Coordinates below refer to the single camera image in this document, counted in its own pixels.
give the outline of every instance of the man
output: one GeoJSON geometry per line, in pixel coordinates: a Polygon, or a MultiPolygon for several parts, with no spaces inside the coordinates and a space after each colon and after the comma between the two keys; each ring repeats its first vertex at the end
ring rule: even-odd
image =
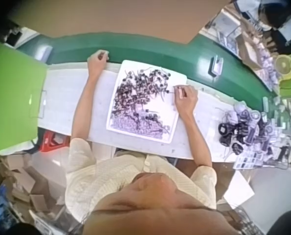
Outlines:
{"type": "Polygon", "coordinates": [[[175,88],[175,105],[193,161],[179,160],[177,169],[159,156],[121,151],[96,163],[86,139],[94,90],[108,54],[99,50],[88,59],[89,77],[72,125],[66,205],[84,223],[82,234],[238,234],[215,210],[217,177],[193,116],[198,94],[192,86],[175,88]]]}

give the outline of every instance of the green table edge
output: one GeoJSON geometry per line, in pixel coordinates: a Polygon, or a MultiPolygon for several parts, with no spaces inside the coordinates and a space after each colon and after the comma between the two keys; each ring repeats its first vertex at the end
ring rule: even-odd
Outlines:
{"type": "Polygon", "coordinates": [[[120,33],[87,33],[60,38],[39,35],[18,50],[34,57],[45,46],[53,47],[47,61],[49,65],[85,62],[98,49],[105,49],[110,52],[112,63],[133,60],[180,72],[236,100],[244,100],[250,108],[258,111],[263,110],[262,97],[275,96],[240,59],[200,34],[187,45],[120,33]],[[223,72],[218,79],[208,74],[215,55],[224,58],[223,72]]]}

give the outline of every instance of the white shirt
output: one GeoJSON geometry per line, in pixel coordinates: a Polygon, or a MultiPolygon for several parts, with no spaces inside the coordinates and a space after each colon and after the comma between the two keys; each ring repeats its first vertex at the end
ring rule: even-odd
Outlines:
{"type": "Polygon", "coordinates": [[[97,164],[89,144],[83,139],[72,139],[70,142],[66,206],[75,219],[82,222],[99,200],[131,183],[141,172],[164,173],[176,183],[179,190],[209,208],[216,208],[217,176],[213,168],[200,166],[188,178],[162,157],[135,152],[97,164]]]}

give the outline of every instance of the red object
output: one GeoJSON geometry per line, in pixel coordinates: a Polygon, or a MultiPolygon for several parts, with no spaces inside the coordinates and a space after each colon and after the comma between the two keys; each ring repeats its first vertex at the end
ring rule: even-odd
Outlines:
{"type": "Polygon", "coordinates": [[[49,152],[58,148],[62,147],[68,147],[69,142],[70,142],[70,137],[69,136],[64,136],[63,143],[57,143],[55,141],[55,132],[52,131],[46,131],[43,136],[43,142],[40,148],[41,152],[49,152]]]}

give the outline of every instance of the hand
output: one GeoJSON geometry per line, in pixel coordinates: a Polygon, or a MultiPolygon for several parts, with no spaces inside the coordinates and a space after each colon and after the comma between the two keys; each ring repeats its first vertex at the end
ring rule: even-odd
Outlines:
{"type": "Polygon", "coordinates": [[[192,86],[174,86],[175,104],[180,117],[184,122],[191,121],[193,110],[198,102],[198,92],[192,86]]]}
{"type": "Polygon", "coordinates": [[[98,50],[88,58],[89,79],[97,81],[108,61],[109,52],[106,50],[98,50]]]}

